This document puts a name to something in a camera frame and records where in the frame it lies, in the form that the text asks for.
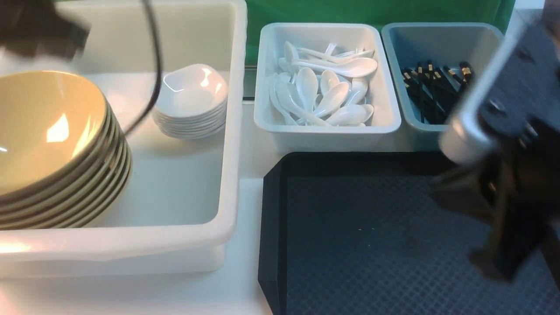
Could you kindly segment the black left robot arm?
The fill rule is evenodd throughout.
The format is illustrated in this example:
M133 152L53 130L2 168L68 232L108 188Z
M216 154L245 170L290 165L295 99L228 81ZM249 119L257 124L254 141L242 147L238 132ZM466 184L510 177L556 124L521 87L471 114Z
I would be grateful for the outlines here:
M18 56L72 60L84 51L89 32L88 26L60 14L53 0L0 2L0 44Z

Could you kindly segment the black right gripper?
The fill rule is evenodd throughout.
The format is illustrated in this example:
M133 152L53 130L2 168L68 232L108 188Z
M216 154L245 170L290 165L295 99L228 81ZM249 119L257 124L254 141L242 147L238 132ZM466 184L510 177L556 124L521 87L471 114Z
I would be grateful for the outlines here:
M484 277L512 282L540 250L559 283L559 132L535 121L516 143L434 178L441 208L488 224L484 247L469 261Z

